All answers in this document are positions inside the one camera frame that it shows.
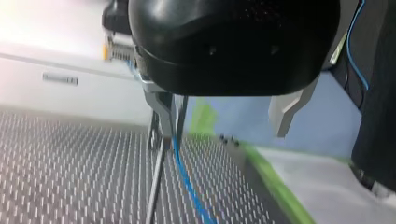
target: black cable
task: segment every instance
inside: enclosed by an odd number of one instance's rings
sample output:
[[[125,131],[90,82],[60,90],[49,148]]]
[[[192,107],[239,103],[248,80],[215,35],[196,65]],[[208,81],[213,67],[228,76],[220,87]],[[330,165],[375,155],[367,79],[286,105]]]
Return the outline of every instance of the black cable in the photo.
[[[349,66],[348,66],[349,61],[348,61],[348,57],[345,57],[345,64],[346,64],[346,84],[344,85],[344,90],[349,95],[349,97],[351,97],[350,88],[349,88],[350,76],[349,76]],[[365,91],[365,89],[363,87],[364,84],[361,81],[361,79],[359,79],[358,85],[359,85],[359,88],[361,90],[361,102],[358,105],[358,109],[361,109],[361,107],[363,106],[363,103],[364,103],[364,98],[365,98],[366,91]]]

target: metal rod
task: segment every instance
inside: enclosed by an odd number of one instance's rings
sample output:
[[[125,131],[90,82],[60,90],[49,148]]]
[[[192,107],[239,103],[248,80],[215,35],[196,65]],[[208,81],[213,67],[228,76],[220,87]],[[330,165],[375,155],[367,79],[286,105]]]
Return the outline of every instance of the metal rod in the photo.
[[[165,159],[165,152],[170,147],[171,139],[164,138],[162,140],[160,150],[157,155],[155,162],[154,176],[151,184],[151,191],[148,199],[148,214],[146,216],[146,224],[152,224],[154,222],[154,213],[157,205],[158,193],[160,191],[161,176],[163,173],[163,162]]]

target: green tape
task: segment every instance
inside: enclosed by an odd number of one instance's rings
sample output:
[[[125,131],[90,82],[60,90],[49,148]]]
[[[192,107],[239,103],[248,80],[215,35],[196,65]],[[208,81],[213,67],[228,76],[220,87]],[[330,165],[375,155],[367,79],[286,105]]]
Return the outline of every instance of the green tape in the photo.
[[[243,144],[243,149],[247,153],[247,157],[256,167],[260,176],[264,180],[264,184],[270,190],[281,209],[288,216],[293,224],[315,224],[314,219],[309,215],[305,208],[300,204],[296,196],[283,183],[273,169],[271,163],[260,155],[256,149],[249,145]]]
[[[205,98],[197,98],[196,106],[192,111],[190,133],[205,133],[215,135],[215,123],[218,113],[205,100]]]

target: metal grating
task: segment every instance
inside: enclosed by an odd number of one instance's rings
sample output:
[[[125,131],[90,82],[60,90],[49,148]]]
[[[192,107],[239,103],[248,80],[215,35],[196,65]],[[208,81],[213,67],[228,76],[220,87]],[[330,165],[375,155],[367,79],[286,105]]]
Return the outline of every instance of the metal grating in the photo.
[[[156,158],[144,130],[0,111],[0,223],[144,223]],[[284,223],[220,142],[189,136],[181,158],[218,223]],[[202,223],[172,151],[155,221]]]

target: blue cable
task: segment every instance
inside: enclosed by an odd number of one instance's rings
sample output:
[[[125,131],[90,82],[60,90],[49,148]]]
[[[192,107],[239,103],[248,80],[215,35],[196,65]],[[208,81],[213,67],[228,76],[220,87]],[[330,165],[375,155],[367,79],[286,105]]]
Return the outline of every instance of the blue cable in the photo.
[[[361,6],[359,7],[358,11],[356,12],[356,15],[353,18],[353,21],[350,24],[350,28],[349,28],[349,30],[347,32],[347,36],[346,36],[346,54],[347,54],[347,57],[349,59],[350,65],[352,65],[353,70],[358,75],[358,77],[361,79],[361,83],[363,84],[364,88],[366,90],[369,90],[369,84],[368,84],[366,78],[361,74],[361,71],[359,70],[359,68],[355,64],[355,62],[353,61],[352,54],[350,53],[350,34],[351,34],[352,30],[353,30],[353,27],[355,26],[356,19],[361,14],[361,10],[363,9],[365,3],[366,3],[365,0],[361,0]]]
[[[173,146],[174,146],[174,150],[175,150],[175,157],[176,157],[176,163],[177,163],[178,170],[181,172],[186,189],[189,192],[190,196],[192,197],[192,200],[194,201],[195,208],[198,210],[201,217],[204,217],[205,223],[216,224],[216,220],[212,219],[210,217],[209,213],[201,205],[199,198],[196,196],[196,193],[195,193],[194,189],[192,188],[192,184],[190,182],[189,175],[187,174],[186,170],[184,169],[183,163],[179,157],[177,138],[174,136],[172,138],[172,140],[173,140]]]

